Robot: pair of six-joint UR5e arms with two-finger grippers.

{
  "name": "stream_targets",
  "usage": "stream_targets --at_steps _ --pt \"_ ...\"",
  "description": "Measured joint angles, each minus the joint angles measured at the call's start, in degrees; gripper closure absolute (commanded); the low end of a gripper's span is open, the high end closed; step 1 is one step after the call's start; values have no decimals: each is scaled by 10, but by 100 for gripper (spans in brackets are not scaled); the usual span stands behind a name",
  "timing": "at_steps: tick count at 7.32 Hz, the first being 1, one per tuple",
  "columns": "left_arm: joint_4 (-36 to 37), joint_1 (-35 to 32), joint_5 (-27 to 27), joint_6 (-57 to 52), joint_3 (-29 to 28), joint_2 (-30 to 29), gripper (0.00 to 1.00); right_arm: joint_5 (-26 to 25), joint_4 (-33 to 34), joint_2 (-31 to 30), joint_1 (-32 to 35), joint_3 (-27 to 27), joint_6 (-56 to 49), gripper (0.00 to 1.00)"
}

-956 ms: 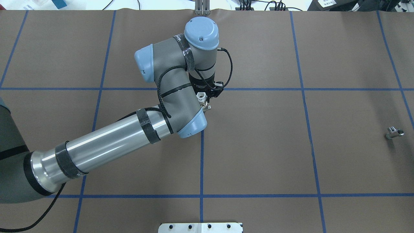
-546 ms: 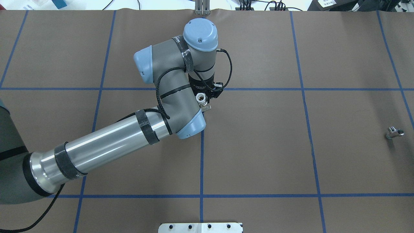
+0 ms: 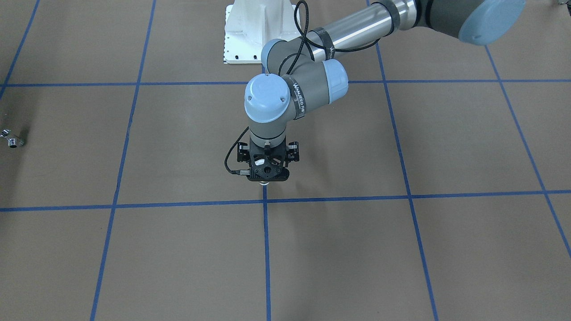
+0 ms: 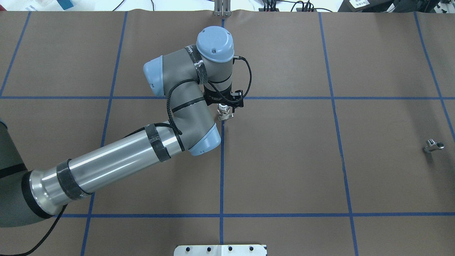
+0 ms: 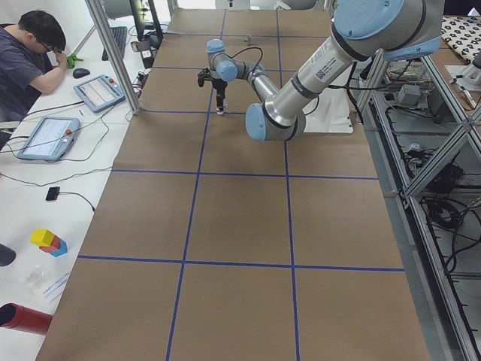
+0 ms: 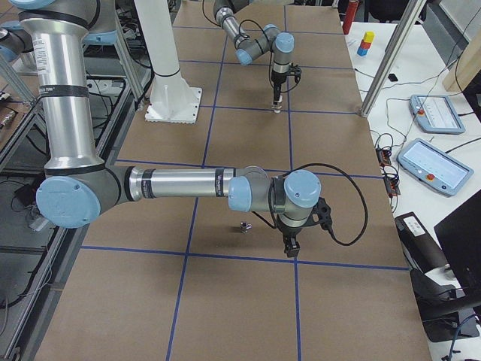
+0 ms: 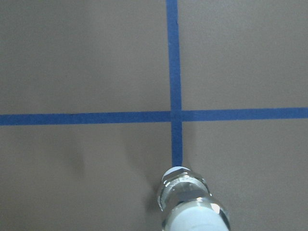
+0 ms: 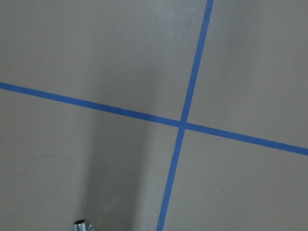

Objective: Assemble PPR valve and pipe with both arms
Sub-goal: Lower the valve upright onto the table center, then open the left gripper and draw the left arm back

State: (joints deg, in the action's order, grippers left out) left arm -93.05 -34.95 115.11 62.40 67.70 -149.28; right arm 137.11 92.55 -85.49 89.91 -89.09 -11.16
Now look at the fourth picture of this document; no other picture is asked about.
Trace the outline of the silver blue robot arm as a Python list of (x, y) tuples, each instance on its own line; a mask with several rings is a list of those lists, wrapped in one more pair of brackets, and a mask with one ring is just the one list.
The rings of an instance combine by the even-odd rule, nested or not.
[(119, 141), (29, 171), (1, 122), (1, 227), (31, 225), (62, 213), (70, 202), (180, 152), (199, 156), (218, 147), (221, 136), (209, 105), (243, 107), (245, 93), (232, 92), (232, 34), (202, 29), (195, 44), (148, 61), (143, 72), (153, 94), (166, 98), (168, 120), (148, 124)]

